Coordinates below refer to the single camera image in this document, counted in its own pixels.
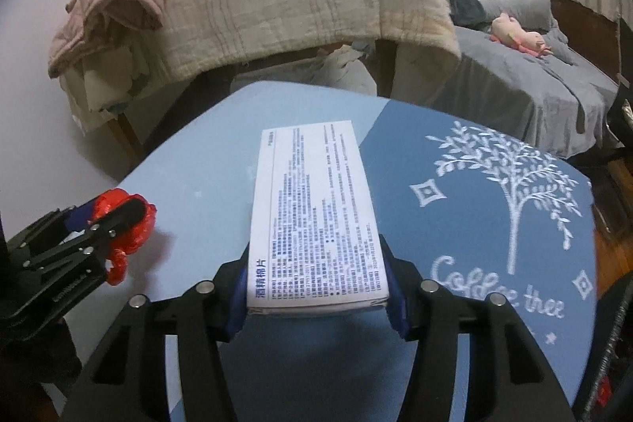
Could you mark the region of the black office chair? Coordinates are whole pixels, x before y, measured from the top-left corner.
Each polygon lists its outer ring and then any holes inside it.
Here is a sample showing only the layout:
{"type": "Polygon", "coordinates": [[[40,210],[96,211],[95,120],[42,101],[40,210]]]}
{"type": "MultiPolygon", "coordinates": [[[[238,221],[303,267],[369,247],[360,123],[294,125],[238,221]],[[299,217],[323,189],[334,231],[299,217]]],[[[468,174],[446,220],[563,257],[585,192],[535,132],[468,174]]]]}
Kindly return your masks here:
{"type": "Polygon", "coordinates": [[[618,89],[616,98],[606,116],[606,125],[627,151],[632,150],[632,88],[631,83],[618,73],[618,89]]]}

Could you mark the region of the grey bed sheet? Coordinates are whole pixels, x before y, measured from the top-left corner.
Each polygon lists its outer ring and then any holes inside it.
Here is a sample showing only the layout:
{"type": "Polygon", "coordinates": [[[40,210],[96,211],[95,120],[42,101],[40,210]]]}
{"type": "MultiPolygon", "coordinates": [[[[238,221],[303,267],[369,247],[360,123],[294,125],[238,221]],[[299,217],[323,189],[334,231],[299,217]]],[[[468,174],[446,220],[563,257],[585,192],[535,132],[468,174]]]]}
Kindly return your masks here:
{"type": "Polygon", "coordinates": [[[549,36],[553,54],[535,58],[482,31],[456,34],[461,60],[431,108],[564,159],[618,146],[606,123],[616,83],[567,44],[549,36]]]}

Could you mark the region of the wooden bed headboard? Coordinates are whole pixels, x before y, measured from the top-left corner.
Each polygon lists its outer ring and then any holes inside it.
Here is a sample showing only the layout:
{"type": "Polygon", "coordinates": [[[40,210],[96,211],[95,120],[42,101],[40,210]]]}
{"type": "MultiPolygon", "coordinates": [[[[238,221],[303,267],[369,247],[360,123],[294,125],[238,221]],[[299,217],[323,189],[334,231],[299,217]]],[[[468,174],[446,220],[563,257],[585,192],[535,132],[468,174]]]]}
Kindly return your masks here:
{"type": "Polygon", "coordinates": [[[632,28],[617,16],[607,19],[572,0],[550,0],[553,16],[569,46],[611,79],[632,80],[632,28]]]}

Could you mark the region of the pink plush toy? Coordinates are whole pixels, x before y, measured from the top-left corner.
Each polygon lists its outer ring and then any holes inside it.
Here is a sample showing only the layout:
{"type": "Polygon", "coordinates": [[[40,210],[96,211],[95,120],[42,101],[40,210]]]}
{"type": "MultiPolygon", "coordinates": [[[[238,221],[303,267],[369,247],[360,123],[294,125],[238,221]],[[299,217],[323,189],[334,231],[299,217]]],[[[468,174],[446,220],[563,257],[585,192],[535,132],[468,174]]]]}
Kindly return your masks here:
{"type": "Polygon", "coordinates": [[[552,53],[552,49],[546,44],[542,35],[538,32],[526,31],[515,17],[506,13],[501,13],[491,23],[490,39],[535,58],[552,53]]]}

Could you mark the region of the dark blue clothes pile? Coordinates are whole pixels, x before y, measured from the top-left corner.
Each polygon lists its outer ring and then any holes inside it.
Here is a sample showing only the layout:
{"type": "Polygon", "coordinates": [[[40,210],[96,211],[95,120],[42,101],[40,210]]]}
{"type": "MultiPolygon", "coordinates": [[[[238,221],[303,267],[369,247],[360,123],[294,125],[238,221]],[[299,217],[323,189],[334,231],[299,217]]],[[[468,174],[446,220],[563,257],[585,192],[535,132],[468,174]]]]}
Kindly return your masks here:
{"type": "Polygon", "coordinates": [[[486,13],[479,0],[445,0],[449,5],[449,16],[456,26],[479,27],[486,21],[486,13]]]}

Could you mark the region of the blue coffee tree tablecloth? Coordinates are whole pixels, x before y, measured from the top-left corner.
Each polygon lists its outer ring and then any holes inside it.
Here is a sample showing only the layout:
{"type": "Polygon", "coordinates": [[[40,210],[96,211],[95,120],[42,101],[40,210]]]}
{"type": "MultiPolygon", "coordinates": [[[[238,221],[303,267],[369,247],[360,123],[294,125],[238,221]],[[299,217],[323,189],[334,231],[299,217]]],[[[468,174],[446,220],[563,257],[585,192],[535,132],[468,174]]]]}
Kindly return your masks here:
{"type": "MultiPolygon", "coordinates": [[[[237,91],[165,141],[122,183],[158,210],[125,281],[102,286],[68,316],[82,359],[133,295],[181,295],[237,258],[250,236],[263,131],[349,120],[366,170],[378,229],[393,253],[458,295],[503,292],[523,317],[564,393],[575,398],[591,345],[594,222],[588,180],[575,176],[578,209],[560,230],[526,204],[511,246],[500,186],[476,169],[440,174],[449,115],[296,83],[237,91]]],[[[381,310],[332,318],[252,317],[221,351],[243,421],[393,421],[415,347],[381,310]]]]}

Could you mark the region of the white cardboard box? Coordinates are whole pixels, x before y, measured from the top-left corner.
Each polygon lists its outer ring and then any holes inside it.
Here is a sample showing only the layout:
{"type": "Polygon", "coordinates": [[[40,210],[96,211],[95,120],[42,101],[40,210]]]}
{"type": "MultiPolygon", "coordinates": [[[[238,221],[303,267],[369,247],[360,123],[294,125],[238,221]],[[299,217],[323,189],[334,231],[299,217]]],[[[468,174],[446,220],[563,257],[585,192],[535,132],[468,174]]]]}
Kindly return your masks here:
{"type": "Polygon", "coordinates": [[[388,299],[352,122],[264,131],[251,216],[248,311],[329,315],[382,307],[388,299]]]}

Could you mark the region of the red plastic bag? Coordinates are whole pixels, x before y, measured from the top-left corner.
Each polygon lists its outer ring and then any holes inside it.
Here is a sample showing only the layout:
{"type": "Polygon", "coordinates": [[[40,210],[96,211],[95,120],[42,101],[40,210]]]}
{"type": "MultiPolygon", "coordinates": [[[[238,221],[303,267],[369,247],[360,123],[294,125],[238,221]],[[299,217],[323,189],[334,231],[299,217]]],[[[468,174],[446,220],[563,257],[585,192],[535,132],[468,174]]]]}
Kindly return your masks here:
{"type": "Polygon", "coordinates": [[[129,194],[124,189],[109,189],[99,196],[82,204],[73,211],[77,223],[70,226],[71,231],[95,225],[120,208],[118,214],[121,223],[113,229],[113,236],[107,244],[106,282],[110,286],[120,284],[128,269],[128,257],[136,253],[149,239],[155,228],[157,208],[140,194],[129,194]]]}

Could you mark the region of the grey pillow and duvet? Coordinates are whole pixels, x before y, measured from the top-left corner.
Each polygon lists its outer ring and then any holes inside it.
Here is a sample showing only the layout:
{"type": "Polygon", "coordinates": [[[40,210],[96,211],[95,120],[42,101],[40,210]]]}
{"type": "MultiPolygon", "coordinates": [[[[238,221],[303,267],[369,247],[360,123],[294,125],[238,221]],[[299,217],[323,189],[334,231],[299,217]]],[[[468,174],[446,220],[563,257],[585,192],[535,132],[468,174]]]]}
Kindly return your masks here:
{"type": "Polygon", "coordinates": [[[552,0],[478,0],[484,10],[484,23],[490,25],[502,13],[514,17],[523,29],[542,34],[558,28],[552,0]]]}

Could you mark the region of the black trash bin bag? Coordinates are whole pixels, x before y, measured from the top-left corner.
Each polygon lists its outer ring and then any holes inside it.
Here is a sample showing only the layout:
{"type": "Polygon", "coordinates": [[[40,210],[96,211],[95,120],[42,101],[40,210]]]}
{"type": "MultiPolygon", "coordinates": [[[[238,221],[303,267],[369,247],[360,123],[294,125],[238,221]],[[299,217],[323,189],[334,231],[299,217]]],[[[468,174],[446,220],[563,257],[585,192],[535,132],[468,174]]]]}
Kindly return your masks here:
{"type": "Polygon", "coordinates": [[[577,421],[632,420],[631,272],[616,280],[599,299],[573,413],[577,421]]]}

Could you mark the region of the beige blanket on rack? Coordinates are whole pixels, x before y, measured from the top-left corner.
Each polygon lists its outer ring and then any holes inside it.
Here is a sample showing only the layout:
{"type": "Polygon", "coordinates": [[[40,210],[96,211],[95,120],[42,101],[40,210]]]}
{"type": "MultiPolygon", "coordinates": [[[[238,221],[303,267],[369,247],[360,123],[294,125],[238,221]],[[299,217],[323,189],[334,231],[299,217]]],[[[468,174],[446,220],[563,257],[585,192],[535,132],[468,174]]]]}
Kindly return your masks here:
{"type": "Polygon", "coordinates": [[[460,61],[444,0],[165,0],[143,36],[154,79],[186,81],[224,65],[354,41],[397,45],[392,97],[424,104],[460,61]]]}

